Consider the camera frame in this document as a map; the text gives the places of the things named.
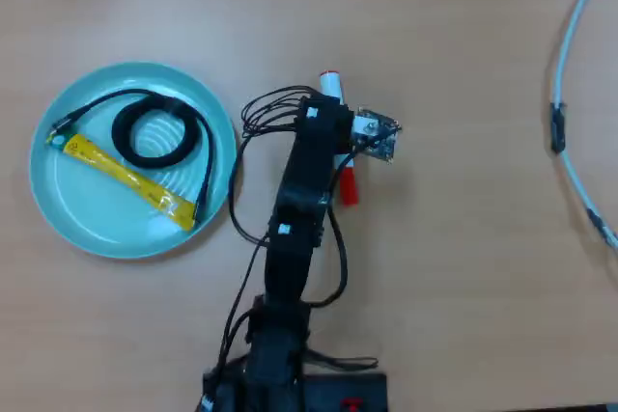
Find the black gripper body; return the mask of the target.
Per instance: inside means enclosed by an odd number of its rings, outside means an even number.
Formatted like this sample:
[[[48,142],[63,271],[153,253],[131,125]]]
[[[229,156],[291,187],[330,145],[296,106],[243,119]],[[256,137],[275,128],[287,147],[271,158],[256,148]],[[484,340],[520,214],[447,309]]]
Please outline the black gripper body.
[[[351,151],[353,112],[332,96],[304,96],[293,123],[290,161],[332,161]]]

